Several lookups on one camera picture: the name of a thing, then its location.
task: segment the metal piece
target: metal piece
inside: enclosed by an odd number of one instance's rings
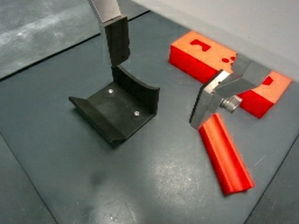
[[[101,33],[107,40],[107,50],[112,67],[119,66],[129,56],[129,39],[127,17],[120,16],[101,25]]]
[[[139,117],[139,116],[140,116],[140,112],[136,111],[136,112],[135,112],[135,117]]]
[[[129,56],[127,17],[120,14],[117,0],[88,0],[96,14],[100,33],[107,41],[108,61],[119,66]]]
[[[101,23],[121,16],[117,0],[88,0],[88,2]]]
[[[112,67],[112,74],[113,82],[87,100],[69,98],[111,143],[125,141],[155,117],[160,90],[159,87],[147,86],[121,66]]]
[[[217,107],[233,112],[240,104],[240,100],[235,95],[257,87],[269,73],[267,67],[241,54],[237,54],[232,70],[232,74],[219,71],[209,82],[200,88],[189,120],[195,129],[204,124],[216,112]]]
[[[240,103],[241,99],[236,95],[232,95],[229,98],[221,101],[219,106],[224,108],[229,113],[232,113]]]

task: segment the silver metal bracket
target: silver metal bracket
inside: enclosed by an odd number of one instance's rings
[[[215,77],[201,86],[191,112],[191,126],[197,129],[217,108],[233,112],[241,99],[236,96],[251,88],[256,88],[269,73],[269,69],[237,54],[232,64],[233,73],[220,70]]]

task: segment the floor scratch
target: floor scratch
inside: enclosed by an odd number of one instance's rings
[[[264,155],[264,156],[256,161],[255,166],[260,163],[260,161],[264,159],[265,156],[267,156],[267,155]]]
[[[133,212],[132,212],[132,210],[131,210],[131,207],[129,207],[129,205],[128,205],[127,203],[125,203],[125,206],[127,206],[128,211],[129,211],[129,213],[131,213],[133,223],[136,223],[136,217],[133,216]]]
[[[272,205],[271,209],[273,209],[273,208],[275,208],[275,205],[276,205],[276,201],[275,201],[275,203],[273,203],[273,205]]]

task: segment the hole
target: hole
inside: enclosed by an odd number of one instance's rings
[[[221,61],[223,61],[224,63],[229,63],[229,60],[225,59],[225,58],[223,58]]]
[[[201,41],[199,41],[197,39],[195,39],[192,42],[191,42],[191,45],[192,46],[200,46],[200,49],[207,52],[209,49],[211,49],[211,46],[204,44]]]
[[[269,86],[272,82],[273,79],[269,76],[267,76],[261,84]]]

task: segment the black metal bracket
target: black metal bracket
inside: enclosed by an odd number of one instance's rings
[[[125,141],[155,117],[159,87],[147,86],[121,67],[112,67],[113,82],[87,100],[69,97],[79,112],[112,143]]]
[[[120,16],[105,23],[103,26],[103,34],[107,39],[107,49],[109,54],[111,66],[116,67],[129,57],[129,38],[127,17]]]

